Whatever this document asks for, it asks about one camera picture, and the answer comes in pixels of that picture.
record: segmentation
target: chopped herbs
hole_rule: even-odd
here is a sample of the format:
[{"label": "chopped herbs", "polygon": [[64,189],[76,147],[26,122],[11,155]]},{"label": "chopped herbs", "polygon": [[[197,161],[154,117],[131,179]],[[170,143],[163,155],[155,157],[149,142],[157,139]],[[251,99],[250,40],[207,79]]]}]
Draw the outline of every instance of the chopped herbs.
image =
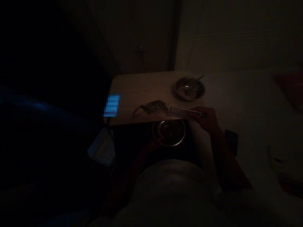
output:
[{"label": "chopped herbs", "polygon": [[138,106],[135,109],[135,111],[133,112],[133,117],[137,117],[138,115],[140,115],[140,113],[136,114],[136,112],[139,109],[142,109],[148,115],[150,115],[150,114],[157,114],[157,113],[160,113],[160,112],[165,112],[166,113],[168,111],[166,103],[163,102],[162,100],[155,100],[155,101],[149,102],[149,103],[147,103],[145,105]]}]

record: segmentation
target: hand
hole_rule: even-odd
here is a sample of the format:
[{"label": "hand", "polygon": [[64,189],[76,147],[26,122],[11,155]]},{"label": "hand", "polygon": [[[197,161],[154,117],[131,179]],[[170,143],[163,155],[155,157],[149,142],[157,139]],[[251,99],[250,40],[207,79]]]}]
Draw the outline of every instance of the hand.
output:
[{"label": "hand", "polygon": [[195,107],[191,110],[205,113],[205,117],[199,117],[193,113],[190,113],[189,116],[195,119],[201,128],[203,128],[209,134],[217,134],[222,132],[213,108]]},{"label": "hand", "polygon": [[149,141],[143,148],[142,151],[147,152],[148,154],[156,150],[157,148],[162,147],[163,145],[160,143],[162,138],[152,139]]}]

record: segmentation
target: cable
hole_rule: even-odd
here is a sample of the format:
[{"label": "cable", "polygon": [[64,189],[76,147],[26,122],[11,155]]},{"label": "cable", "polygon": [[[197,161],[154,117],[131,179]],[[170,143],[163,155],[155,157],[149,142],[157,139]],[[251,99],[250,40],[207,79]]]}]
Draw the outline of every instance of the cable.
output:
[{"label": "cable", "polygon": [[114,137],[110,132],[110,117],[107,118],[106,128],[107,128],[108,134],[111,136],[111,139],[114,141]]},{"label": "cable", "polygon": [[111,170],[111,173],[110,173],[110,182],[111,182],[112,184],[114,184],[114,183],[111,181],[111,175],[112,175],[114,169],[116,168],[116,166],[117,166],[117,164],[113,167],[113,169]]}]

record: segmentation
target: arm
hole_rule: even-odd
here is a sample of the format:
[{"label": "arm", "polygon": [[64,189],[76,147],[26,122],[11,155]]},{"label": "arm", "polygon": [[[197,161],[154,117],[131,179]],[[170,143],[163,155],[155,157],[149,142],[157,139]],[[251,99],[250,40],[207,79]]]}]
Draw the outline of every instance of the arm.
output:
[{"label": "arm", "polygon": [[131,166],[122,176],[122,179],[110,190],[98,216],[107,215],[113,218],[127,204],[148,154],[161,147],[161,144],[159,144],[160,140],[152,140],[140,150]]},{"label": "arm", "polygon": [[236,158],[229,150],[224,133],[219,127],[215,110],[212,108],[196,107],[192,109],[205,113],[205,118],[190,114],[200,126],[211,136],[211,147],[216,174],[222,191],[251,189],[252,186],[239,166]]}]

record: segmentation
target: wall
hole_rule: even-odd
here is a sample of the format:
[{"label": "wall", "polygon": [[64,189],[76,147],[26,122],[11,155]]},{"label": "wall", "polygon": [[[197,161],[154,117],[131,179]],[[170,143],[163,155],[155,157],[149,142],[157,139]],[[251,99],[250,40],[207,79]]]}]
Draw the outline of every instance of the wall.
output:
[{"label": "wall", "polygon": [[113,78],[121,70],[84,0],[51,0],[81,35],[107,74]]},{"label": "wall", "polygon": [[175,70],[263,68],[303,60],[301,1],[183,1]]},{"label": "wall", "polygon": [[85,1],[122,74],[169,69],[175,1]]}]

